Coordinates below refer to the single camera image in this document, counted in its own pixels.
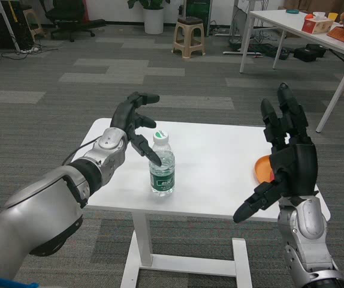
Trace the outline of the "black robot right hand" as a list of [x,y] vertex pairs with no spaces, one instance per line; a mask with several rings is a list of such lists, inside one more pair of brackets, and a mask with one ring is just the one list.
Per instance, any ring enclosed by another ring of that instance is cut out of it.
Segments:
[[244,201],[233,216],[240,223],[258,210],[266,210],[282,196],[300,202],[302,196],[314,196],[318,176],[316,147],[307,134],[308,122],[303,107],[286,83],[277,89],[282,116],[278,117],[268,101],[261,102],[266,141],[272,144],[269,156],[274,180],[263,182]]

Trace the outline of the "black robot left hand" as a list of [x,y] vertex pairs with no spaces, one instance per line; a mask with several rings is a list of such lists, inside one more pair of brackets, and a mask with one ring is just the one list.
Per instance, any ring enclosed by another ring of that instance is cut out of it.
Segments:
[[160,96],[156,94],[133,92],[127,100],[121,102],[116,108],[110,127],[123,130],[132,147],[142,156],[146,157],[154,165],[161,167],[162,161],[156,152],[149,146],[147,139],[136,134],[139,127],[156,128],[156,122],[147,116],[136,112],[141,106],[157,103]]

